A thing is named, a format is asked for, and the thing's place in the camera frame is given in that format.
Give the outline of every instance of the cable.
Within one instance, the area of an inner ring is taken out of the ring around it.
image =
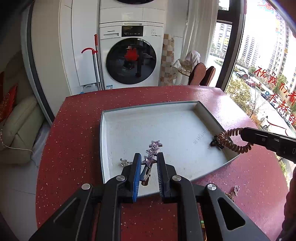
[[[33,153],[33,151],[32,151],[32,150],[29,150],[29,149],[22,149],[22,148],[15,148],[15,147],[6,146],[6,145],[3,143],[3,139],[2,139],[2,131],[3,131],[3,129],[0,130],[0,140],[1,140],[1,143],[2,143],[2,146],[3,146],[3,147],[7,147],[7,148],[11,148],[11,149],[16,149],[16,150],[28,150],[28,151],[30,151],[30,152]]]
[[[252,149],[251,146],[253,146],[254,144],[251,144],[248,142],[248,144],[246,144],[245,146],[238,146],[227,139],[227,137],[234,136],[234,135],[237,136],[238,134],[241,134],[242,130],[243,128],[235,128],[235,129],[223,131],[218,135],[217,140],[222,146],[225,146],[228,149],[233,150],[234,152],[237,152],[238,154],[247,153],[249,150]]]

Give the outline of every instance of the white curtain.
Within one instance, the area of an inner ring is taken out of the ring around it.
[[[195,50],[200,53],[200,62],[207,64],[217,21],[218,2],[219,0],[189,0],[188,24],[185,26],[181,52],[182,60],[188,52]],[[178,76],[176,84],[179,83],[187,85],[188,77]]]

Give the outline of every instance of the white tray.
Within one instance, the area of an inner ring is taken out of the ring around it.
[[[102,112],[100,148],[103,181],[121,174],[120,159],[146,156],[151,140],[160,140],[165,162],[177,174],[194,180],[234,160],[238,154],[211,147],[214,135],[224,131],[199,101],[132,106]],[[148,186],[139,185],[138,196],[159,192],[157,167]]]

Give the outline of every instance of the washing machine door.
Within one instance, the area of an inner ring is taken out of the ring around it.
[[[119,83],[133,85],[147,79],[156,66],[153,47],[143,39],[127,38],[116,43],[106,58],[110,76]]]
[[[127,3],[127,4],[144,4],[148,2],[152,2],[154,0],[117,0],[122,3]]]

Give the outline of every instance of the window frame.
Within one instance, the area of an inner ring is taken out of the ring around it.
[[[286,13],[283,7],[276,0],[266,0],[287,22],[290,29],[296,33],[296,23]],[[216,87],[225,91],[230,81],[240,46],[245,22],[246,0],[230,0],[229,10],[218,10],[217,22],[231,24],[231,34],[225,59],[216,83]]]

